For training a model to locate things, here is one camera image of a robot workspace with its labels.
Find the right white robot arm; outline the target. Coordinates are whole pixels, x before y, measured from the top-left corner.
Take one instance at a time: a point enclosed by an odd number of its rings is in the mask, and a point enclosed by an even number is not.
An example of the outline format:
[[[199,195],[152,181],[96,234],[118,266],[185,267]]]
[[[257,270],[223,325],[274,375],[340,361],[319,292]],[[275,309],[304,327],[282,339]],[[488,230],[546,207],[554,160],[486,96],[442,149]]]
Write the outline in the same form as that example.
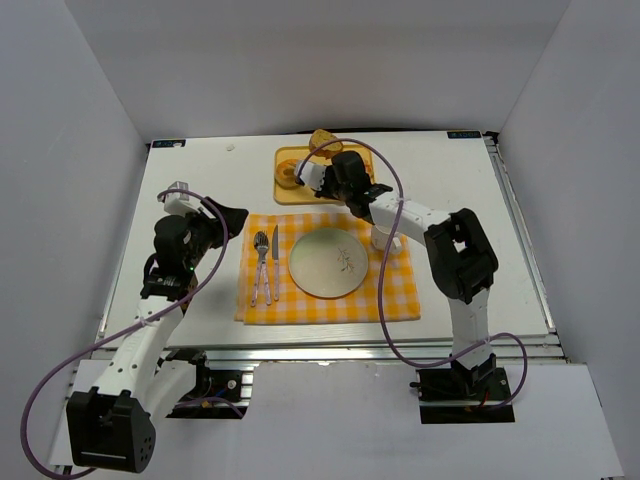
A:
[[[452,376],[464,394],[475,394],[496,369],[488,298],[498,269],[476,214],[466,208],[436,211],[405,199],[399,188],[372,182],[356,152],[339,153],[327,166],[302,163],[296,176],[317,197],[339,201],[387,235],[399,233],[425,247],[432,278],[449,302]]]

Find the glazed ring donut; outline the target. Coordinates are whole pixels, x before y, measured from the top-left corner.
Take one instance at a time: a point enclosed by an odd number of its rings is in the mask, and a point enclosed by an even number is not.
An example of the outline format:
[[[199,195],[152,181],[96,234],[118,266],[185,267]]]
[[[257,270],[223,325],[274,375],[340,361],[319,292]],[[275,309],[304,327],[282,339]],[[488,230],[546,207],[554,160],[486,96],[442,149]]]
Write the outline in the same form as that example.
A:
[[[297,161],[295,159],[288,159],[280,162],[274,172],[274,179],[277,185],[283,189],[295,189],[299,187],[296,182],[296,169]]]

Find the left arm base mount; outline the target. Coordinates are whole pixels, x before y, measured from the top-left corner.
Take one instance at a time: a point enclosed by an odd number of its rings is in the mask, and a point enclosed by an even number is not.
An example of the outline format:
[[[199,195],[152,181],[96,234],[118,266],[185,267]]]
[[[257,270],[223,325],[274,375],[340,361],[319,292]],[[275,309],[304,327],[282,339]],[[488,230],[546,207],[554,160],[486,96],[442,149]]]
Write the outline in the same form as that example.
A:
[[[170,350],[157,361],[156,372],[168,364],[175,367],[186,363],[195,367],[194,387],[186,392],[174,406],[168,418],[172,419],[241,419],[247,411],[241,406],[243,372],[216,369],[208,364],[204,350],[183,348]]]

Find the metal tongs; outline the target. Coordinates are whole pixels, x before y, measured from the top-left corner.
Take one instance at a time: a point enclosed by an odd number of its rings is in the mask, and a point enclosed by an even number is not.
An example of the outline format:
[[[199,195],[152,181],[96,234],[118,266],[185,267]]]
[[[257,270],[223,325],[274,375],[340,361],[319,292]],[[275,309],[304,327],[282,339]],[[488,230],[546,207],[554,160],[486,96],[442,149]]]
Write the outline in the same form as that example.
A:
[[[292,173],[291,173],[291,178],[293,179],[293,182],[298,186],[304,186],[305,185],[305,182],[301,177],[302,170],[303,170],[302,161],[299,161],[293,167],[293,170],[292,170]]]

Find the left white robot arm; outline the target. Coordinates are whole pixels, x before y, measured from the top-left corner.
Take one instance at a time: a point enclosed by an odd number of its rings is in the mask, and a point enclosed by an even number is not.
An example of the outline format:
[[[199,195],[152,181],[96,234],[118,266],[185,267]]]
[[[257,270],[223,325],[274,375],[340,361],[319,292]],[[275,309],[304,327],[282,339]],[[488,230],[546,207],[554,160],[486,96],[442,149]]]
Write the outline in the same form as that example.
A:
[[[154,252],[143,270],[135,331],[124,336],[109,365],[86,392],[74,392],[66,418],[75,465],[140,473],[148,466],[156,426],[182,400],[211,390],[206,355],[167,342],[201,286],[196,268],[211,249],[237,237],[245,209],[205,198],[199,206],[184,193],[163,200],[165,216],[154,226]]]

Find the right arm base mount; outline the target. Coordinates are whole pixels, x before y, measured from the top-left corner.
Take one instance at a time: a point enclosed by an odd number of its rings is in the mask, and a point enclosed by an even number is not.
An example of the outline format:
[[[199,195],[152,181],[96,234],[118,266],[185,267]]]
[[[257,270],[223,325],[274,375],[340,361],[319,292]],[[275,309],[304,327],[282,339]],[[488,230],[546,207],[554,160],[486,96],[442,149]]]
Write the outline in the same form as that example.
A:
[[[472,393],[467,393],[450,369],[421,369],[410,387],[418,395],[420,420],[425,425],[514,423],[510,404],[497,408],[511,395],[506,372],[498,367]]]

